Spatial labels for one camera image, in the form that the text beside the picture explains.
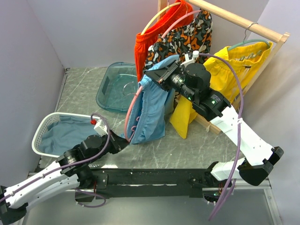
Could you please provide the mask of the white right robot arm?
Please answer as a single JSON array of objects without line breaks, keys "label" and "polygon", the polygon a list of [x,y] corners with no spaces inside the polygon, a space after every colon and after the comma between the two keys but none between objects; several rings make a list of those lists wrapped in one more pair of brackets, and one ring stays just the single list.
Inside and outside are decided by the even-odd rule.
[{"label": "white right robot arm", "polygon": [[206,183],[217,186],[226,179],[243,179],[252,186],[265,180],[284,151],[259,137],[219,91],[210,87],[211,74],[202,64],[181,66],[174,61],[162,69],[145,74],[161,89],[174,89],[192,104],[192,108],[219,128],[242,152],[244,158],[213,163],[205,175]]}]

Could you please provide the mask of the light blue shorts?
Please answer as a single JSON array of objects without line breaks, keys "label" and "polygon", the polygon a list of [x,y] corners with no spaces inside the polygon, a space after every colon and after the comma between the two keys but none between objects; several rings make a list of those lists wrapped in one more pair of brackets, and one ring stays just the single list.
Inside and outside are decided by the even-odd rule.
[{"label": "light blue shorts", "polygon": [[142,92],[137,98],[129,118],[127,135],[130,144],[160,139],[165,136],[165,115],[173,112],[175,90],[165,91],[147,75],[138,82]]}]

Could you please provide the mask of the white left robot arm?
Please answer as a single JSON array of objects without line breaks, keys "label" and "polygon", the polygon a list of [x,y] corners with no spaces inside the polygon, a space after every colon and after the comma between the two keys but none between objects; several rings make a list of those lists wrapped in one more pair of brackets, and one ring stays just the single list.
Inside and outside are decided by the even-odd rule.
[{"label": "white left robot arm", "polygon": [[73,188],[89,188],[95,178],[89,164],[107,153],[117,154],[129,142],[116,135],[90,135],[80,144],[64,152],[48,167],[23,182],[0,188],[0,220],[10,225],[22,219],[30,208],[61,192]]}]

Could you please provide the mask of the pink wavy hanger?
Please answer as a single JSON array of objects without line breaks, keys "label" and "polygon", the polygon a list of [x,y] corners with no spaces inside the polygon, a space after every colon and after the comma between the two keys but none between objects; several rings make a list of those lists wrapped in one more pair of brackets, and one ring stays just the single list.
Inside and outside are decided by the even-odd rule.
[{"label": "pink wavy hanger", "polygon": [[132,112],[132,108],[137,100],[137,98],[139,97],[140,93],[142,92],[143,90],[143,87],[140,86],[138,89],[137,89],[137,92],[135,93],[133,99],[132,99],[132,102],[128,108],[128,111],[127,111],[127,114],[126,114],[126,117],[125,117],[125,126],[124,126],[124,137],[125,139],[130,142],[131,139],[128,137],[127,135],[127,127],[128,127],[128,122],[129,122],[129,118],[130,118],[130,115],[131,115],[131,112]]}]

